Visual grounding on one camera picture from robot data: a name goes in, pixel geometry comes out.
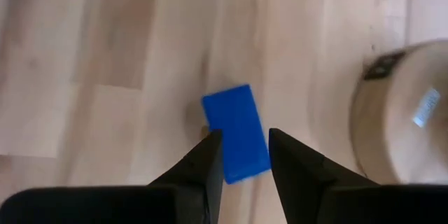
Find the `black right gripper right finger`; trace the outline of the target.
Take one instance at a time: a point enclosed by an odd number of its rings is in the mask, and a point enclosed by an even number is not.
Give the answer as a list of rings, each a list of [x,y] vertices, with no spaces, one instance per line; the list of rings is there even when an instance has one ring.
[[[272,174],[288,223],[446,223],[445,185],[380,185],[277,128]]]

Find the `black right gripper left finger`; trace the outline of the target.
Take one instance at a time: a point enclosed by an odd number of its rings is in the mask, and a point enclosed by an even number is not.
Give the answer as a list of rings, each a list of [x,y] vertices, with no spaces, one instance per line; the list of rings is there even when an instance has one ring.
[[[214,130],[148,185],[32,188],[1,204],[2,223],[217,223],[222,134]]]

